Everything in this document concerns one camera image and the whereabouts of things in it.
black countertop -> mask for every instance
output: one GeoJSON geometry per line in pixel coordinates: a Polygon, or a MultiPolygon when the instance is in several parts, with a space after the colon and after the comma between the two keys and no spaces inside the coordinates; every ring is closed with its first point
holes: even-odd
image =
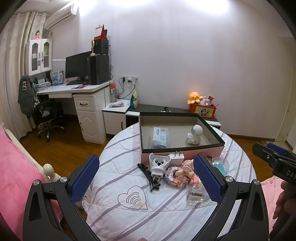
{"type": "MultiPolygon", "coordinates": [[[[174,113],[189,113],[189,110],[187,109],[179,109],[179,108],[168,108],[171,112],[174,113]]],[[[136,109],[132,109],[131,107],[128,109],[128,111],[133,112],[160,112],[164,110],[164,106],[156,106],[156,105],[148,105],[148,104],[138,104],[136,109]]],[[[206,121],[215,121],[218,122],[218,120],[214,117],[211,118],[203,118],[206,121]]]]}

astronaut figurine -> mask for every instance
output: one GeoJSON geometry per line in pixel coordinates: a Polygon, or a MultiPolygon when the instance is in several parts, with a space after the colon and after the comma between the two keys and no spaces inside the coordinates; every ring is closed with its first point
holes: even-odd
{"type": "Polygon", "coordinates": [[[198,145],[200,143],[200,136],[202,135],[202,127],[194,125],[191,128],[191,133],[187,134],[188,144],[198,145]]]}

perfume bottle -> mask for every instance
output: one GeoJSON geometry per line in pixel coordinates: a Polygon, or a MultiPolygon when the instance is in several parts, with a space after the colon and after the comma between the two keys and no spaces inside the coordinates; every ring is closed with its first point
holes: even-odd
{"type": "Polygon", "coordinates": [[[198,185],[190,185],[188,186],[188,193],[187,193],[187,202],[190,204],[198,204],[203,201],[206,201],[209,198],[209,195],[200,182],[198,185]]]}

wooden floor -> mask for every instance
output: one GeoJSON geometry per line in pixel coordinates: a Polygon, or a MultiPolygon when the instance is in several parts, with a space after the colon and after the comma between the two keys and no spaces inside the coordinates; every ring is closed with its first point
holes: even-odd
{"type": "MultiPolygon", "coordinates": [[[[37,138],[37,129],[22,137],[20,142],[40,165],[50,163],[57,174],[69,176],[76,167],[85,161],[89,154],[100,156],[108,140],[103,145],[85,142],[78,119],[72,116],[65,117],[63,126],[66,132],[54,129],[50,134],[49,143],[46,142],[45,132],[41,134],[40,139],[37,138]]],[[[252,146],[258,141],[236,138],[234,141],[250,158],[259,181],[264,181],[272,176],[272,169],[268,164],[252,154],[252,146]]]]}

air conditioner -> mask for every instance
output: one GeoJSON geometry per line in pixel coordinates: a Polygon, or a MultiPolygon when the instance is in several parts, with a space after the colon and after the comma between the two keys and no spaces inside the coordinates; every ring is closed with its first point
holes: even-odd
{"type": "Polygon", "coordinates": [[[71,4],[69,6],[65,6],[53,15],[51,15],[44,24],[44,27],[48,30],[52,26],[56,25],[57,23],[63,21],[66,18],[70,18],[76,16],[78,6],[75,4],[71,4]]]}

